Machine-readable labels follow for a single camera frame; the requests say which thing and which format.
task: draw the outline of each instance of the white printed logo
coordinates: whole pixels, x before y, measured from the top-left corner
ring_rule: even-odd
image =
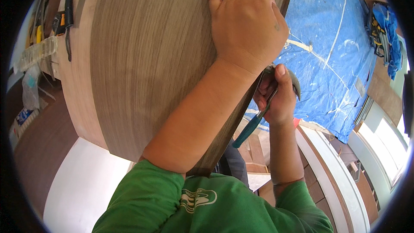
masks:
[[[194,213],[197,206],[212,205],[217,200],[217,193],[213,190],[199,188],[191,192],[183,189],[181,193],[180,206],[183,206],[188,213]]]

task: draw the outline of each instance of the person's right hand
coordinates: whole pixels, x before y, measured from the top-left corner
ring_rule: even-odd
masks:
[[[270,102],[270,108],[265,114],[265,120],[272,125],[284,125],[293,121],[293,111],[296,105],[296,94],[293,91],[292,79],[285,65],[279,64],[274,74],[264,74],[262,82],[255,91],[253,99],[259,107],[259,111],[266,109],[266,100],[275,89],[277,81],[277,93]]]
[[[259,74],[289,34],[274,0],[209,0],[217,59]]]

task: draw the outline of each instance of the teal rubber grip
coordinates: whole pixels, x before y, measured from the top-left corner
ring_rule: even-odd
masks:
[[[240,148],[241,143],[243,143],[250,135],[251,133],[257,128],[262,118],[257,117],[255,115],[253,119],[250,120],[249,123],[247,123],[246,127],[241,131],[240,135],[235,139],[233,143],[234,148]]]

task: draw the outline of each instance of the gray pants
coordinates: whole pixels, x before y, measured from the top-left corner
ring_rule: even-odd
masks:
[[[220,158],[219,163],[215,166],[213,172],[234,176],[249,188],[246,162],[243,160],[238,149],[233,148],[233,142],[234,140],[231,139],[229,144],[227,144],[226,150]]]

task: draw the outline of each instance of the blue tarp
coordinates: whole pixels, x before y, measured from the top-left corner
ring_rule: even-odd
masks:
[[[387,32],[387,38],[390,45],[390,63],[388,64],[388,75],[392,80],[395,78],[397,71],[401,69],[401,49],[400,41],[398,40],[397,18],[394,11],[389,6],[375,4],[372,9],[375,19],[378,21],[380,27]]]
[[[308,52],[289,44],[274,61],[285,64],[301,84],[294,116],[317,122],[346,143],[366,99],[355,83],[359,78],[367,90],[375,65],[366,13],[359,0],[290,0],[285,19],[289,39],[312,46]],[[245,118],[256,110],[252,100]],[[269,124],[263,119],[259,128],[268,131]]]

